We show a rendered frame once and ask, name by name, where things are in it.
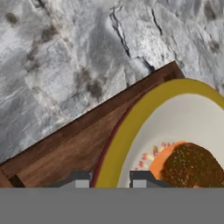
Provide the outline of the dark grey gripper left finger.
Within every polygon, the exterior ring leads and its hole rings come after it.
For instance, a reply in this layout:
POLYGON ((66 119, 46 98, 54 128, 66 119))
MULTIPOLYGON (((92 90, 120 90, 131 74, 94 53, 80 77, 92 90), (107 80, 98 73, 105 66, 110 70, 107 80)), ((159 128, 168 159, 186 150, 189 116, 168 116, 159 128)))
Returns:
POLYGON ((92 177, 91 171, 73 171, 67 178, 51 184, 50 187, 89 188, 92 177))

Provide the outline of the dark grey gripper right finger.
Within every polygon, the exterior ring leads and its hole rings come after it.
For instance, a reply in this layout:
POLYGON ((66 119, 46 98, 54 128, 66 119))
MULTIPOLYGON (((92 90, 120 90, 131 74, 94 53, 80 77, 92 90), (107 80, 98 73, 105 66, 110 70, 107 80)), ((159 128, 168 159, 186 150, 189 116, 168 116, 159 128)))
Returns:
POLYGON ((153 188, 153 187, 168 187, 171 186, 156 180, 150 171, 130 171, 129 172, 129 187, 130 188, 153 188))

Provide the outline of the yellow-rimmed white bowl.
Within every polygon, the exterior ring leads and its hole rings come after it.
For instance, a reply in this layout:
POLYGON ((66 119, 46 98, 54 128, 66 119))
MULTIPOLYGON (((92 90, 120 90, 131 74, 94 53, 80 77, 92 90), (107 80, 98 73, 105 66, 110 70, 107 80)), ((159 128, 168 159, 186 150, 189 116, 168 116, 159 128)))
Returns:
POLYGON ((201 81, 171 80, 137 100, 112 131, 91 186, 127 187, 131 170, 149 167, 146 154, 179 141, 206 148, 224 166, 224 96, 201 81))

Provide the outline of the brown wooden tray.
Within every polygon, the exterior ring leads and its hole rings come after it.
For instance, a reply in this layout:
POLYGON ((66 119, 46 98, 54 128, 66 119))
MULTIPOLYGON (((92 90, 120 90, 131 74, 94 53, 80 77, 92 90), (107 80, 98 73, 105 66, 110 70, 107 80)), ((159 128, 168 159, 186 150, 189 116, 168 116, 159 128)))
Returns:
POLYGON ((0 187, 49 186, 73 171, 94 170, 112 130, 132 103, 159 84, 182 77, 173 61, 0 164, 0 187))

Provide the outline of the orange donut with brown topping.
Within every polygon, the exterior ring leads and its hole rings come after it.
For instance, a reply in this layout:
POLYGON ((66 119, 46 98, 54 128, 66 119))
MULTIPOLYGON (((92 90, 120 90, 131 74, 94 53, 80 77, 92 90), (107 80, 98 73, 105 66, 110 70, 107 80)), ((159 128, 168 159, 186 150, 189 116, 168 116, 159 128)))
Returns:
POLYGON ((209 150, 195 143, 179 142, 164 148, 149 170, 156 180, 173 187, 224 187, 224 169, 209 150))

